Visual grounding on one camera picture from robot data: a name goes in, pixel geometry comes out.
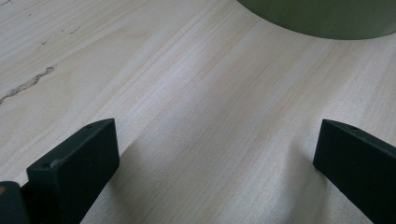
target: wood grain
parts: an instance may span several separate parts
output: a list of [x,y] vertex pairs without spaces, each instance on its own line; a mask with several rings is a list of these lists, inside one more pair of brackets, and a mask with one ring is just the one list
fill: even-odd
[[82,223],[370,223],[317,172],[322,119],[396,145],[396,35],[335,41],[234,0],[6,1],[0,179],[115,118],[121,166]]

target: clamp jaw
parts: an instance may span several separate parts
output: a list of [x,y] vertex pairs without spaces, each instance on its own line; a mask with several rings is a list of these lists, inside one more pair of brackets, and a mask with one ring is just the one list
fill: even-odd
[[79,223],[119,166],[114,119],[89,124],[31,164],[22,188],[0,182],[0,223]]

